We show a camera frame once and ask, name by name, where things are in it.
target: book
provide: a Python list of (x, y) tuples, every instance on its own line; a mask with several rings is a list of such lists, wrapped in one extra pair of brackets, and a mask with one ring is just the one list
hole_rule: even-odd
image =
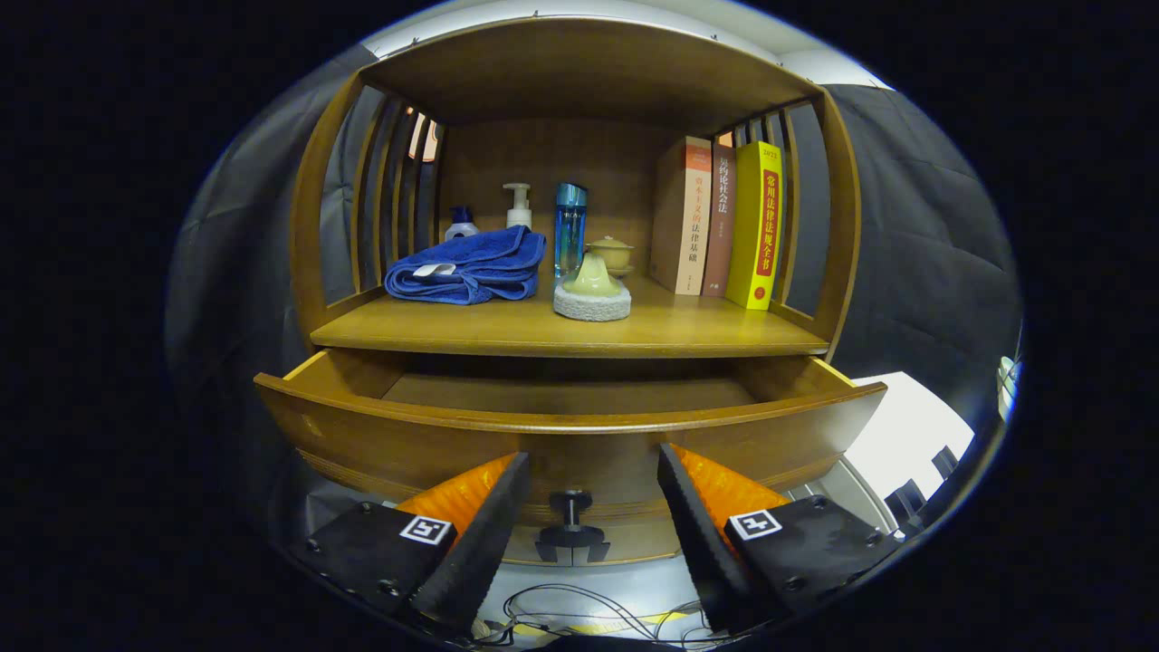
[(712, 144), (692, 135), (656, 162), (656, 202), (648, 271), (677, 294), (699, 294), (712, 210)]
[(781, 151), (749, 142), (736, 151), (732, 255), (724, 295), (749, 309), (768, 309), (783, 210)]
[(736, 149), (713, 142), (713, 196), (708, 218), (708, 257), (700, 293), (723, 296), (732, 256), (732, 211), (736, 205)]

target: orange gripper pad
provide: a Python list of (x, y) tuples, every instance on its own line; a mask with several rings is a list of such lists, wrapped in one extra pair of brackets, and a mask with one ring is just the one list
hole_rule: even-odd
[(486, 464), (480, 464), (474, 469), (459, 474), (458, 476), (440, 483), (418, 496), (414, 496), (399, 504), (395, 510), (408, 512), (417, 517), (430, 517), (454, 523), (458, 532), (454, 543), (459, 542), (462, 533), (475, 519), (479, 508), (483, 506), (491, 488), (500, 479), (508, 464), (515, 460), (516, 454), (504, 455), (491, 460)]
[(693, 486), (697, 488), (697, 495), (705, 504), (705, 510), (713, 520), (713, 525), (716, 526), (716, 532), (720, 533), (721, 539), (724, 540), (734, 555), (736, 549), (732, 548), (732, 543), (724, 534), (724, 525), (728, 523), (729, 517), (758, 510), (772, 510), (789, 504), (789, 500), (783, 496), (745, 478), (728, 467), (676, 445), (670, 446), (680, 457), (680, 463), (684, 464)]

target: red label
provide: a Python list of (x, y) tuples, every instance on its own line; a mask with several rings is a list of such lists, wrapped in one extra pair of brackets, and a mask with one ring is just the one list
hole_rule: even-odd
[(684, 167), (699, 171), (712, 171), (713, 151), (708, 147), (688, 142), (684, 149)]
[(780, 218), (781, 177), (771, 169), (765, 170), (761, 192), (760, 235), (757, 242), (757, 276), (773, 274), (773, 247), (777, 242), (777, 220)]

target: book spine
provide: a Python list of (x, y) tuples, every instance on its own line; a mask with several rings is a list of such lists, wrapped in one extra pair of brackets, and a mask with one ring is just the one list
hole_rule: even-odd
[(713, 142), (713, 195), (708, 222), (708, 257), (700, 293), (723, 296), (732, 255), (732, 211), (736, 205), (736, 149)]
[(692, 137), (685, 139), (684, 152), (684, 219), (675, 292), (699, 294), (708, 251), (713, 154), (708, 140)]
[(750, 309), (768, 309), (780, 248), (783, 202), (781, 152), (751, 142), (737, 152), (737, 208), (724, 295)]

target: wooden cabinet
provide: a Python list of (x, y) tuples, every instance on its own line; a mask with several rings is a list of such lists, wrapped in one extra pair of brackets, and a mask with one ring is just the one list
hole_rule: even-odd
[[(382, 107), (408, 110), (376, 111), (364, 137), (350, 228), (356, 292), (327, 302), (322, 182), (343, 119), (366, 88), (382, 94)], [(812, 315), (785, 305), (799, 218), (787, 109), (801, 104), (817, 113), (831, 195)], [(768, 310), (676, 295), (635, 272), (625, 278), (630, 316), (573, 321), (552, 309), (549, 251), (539, 292), (522, 301), (428, 303), (380, 287), (389, 262), (438, 242), (446, 226), (439, 215), (451, 205), (469, 203), (484, 230), (503, 227), (510, 193), (502, 183), (510, 181), (532, 183), (533, 228), (549, 246), (555, 184), (588, 185), (588, 239), (635, 244), (636, 269), (647, 269), (656, 157), (680, 135), (714, 138), (753, 119), (783, 126), (790, 180), (782, 281)], [(379, 134), (398, 129), (418, 142), (437, 134), (433, 186), (420, 188), (421, 163), (406, 155), (393, 169), (384, 162), (394, 139)], [(420, 213), (423, 190), (436, 207)], [(391, 500), (527, 452), (532, 495), (511, 561), (539, 559), (538, 529), (559, 521), (547, 497), (566, 489), (593, 495), (582, 521), (607, 533), (608, 563), (672, 555), (678, 542), (655, 482), (658, 444), (786, 489), (823, 476), (881, 401), (884, 386), (854, 387), (825, 364), (853, 287), (859, 200), (829, 94), (748, 53), (597, 19), (537, 17), (444, 35), (355, 73), (320, 118), (298, 170), (290, 242), (300, 329), (315, 353), (285, 379), (261, 374), (255, 382), (319, 472)], [(370, 241), (359, 236), (366, 220)]]

